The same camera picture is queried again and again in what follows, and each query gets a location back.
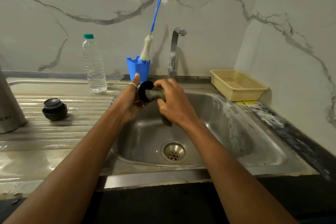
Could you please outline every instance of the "kitchen sink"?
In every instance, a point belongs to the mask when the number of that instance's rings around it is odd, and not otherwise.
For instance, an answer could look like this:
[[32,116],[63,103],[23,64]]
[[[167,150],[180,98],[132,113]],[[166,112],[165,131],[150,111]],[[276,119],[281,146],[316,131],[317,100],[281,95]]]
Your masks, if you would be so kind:
[[[90,93],[87,80],[8,78],[27,123],[0,134],[0,190],[30,194],[70,153],[113,104],[127,81],[108,81],[108,89]],[[227,101],[211,84],[182,83],[197,116],[215,137],[256,176],[317,172],[273,134],[245,105]],[[49,121],[43,102],[57,97],[68,116]],[[176,125],[162,123],[156,102],[127,124],[113,145],[100,189],[210,181],[195,147]]]

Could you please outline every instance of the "granite countertop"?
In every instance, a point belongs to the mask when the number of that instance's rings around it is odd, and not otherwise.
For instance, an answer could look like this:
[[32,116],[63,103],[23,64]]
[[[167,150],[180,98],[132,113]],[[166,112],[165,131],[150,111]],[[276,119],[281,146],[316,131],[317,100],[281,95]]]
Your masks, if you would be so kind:
[[[7,77],[13,77],[14,72],[9,73]],[[209,78],[189,80],[209,82]],[[249,107],[320,173],[257,179],[300,223],[336,223],[336,158],[262,103],[240,104]],[[20,195],[0,201],[0,222],[23,201]],[[223,223],[226,216],[213,184],[204,182],[95,192],[83,223],[108,223],[111,219],[122,223]]]

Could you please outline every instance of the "marble tile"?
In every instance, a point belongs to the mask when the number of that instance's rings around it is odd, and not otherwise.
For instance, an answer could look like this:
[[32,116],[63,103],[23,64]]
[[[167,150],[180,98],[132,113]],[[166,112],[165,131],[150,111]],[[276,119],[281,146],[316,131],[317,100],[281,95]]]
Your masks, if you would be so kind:
[[[128,73],[126,57],[138,55],[156,0],[0,0],[3,69],[85,72],[83,33],[93,33],[107,73]],[[153,33],[151,73],[166,74],[176,26],[179,75],[208,76],[233,68],[255,0],[162,0]]]
[[336,155],[336,0],[256,0],[235,65],[262,100]]

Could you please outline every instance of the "human arm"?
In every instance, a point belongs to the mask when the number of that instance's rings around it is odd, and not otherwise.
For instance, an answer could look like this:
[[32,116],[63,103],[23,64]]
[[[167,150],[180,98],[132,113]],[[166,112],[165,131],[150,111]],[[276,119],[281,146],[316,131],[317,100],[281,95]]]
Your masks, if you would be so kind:
[[297,223],[198,119],[174,79],[159,80],[154,86],[162,86],[166,95],[166,102],[157,100],[160,112],[179,125],[195,145],[231,224]]
[[[139,74],[133,83],[138,84]],[[123,125],[141,110],[129,85],[70,154],[4,222],[80,223],[103,163]]]

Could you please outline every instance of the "ring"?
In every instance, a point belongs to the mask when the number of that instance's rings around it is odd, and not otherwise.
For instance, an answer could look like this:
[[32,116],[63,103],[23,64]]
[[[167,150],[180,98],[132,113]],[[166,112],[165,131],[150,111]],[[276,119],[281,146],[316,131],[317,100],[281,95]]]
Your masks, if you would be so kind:
[[135,86],[135,88],[137,88],[137,85],[135,83],[130,82],[129,84],[132,84],[132,85]]

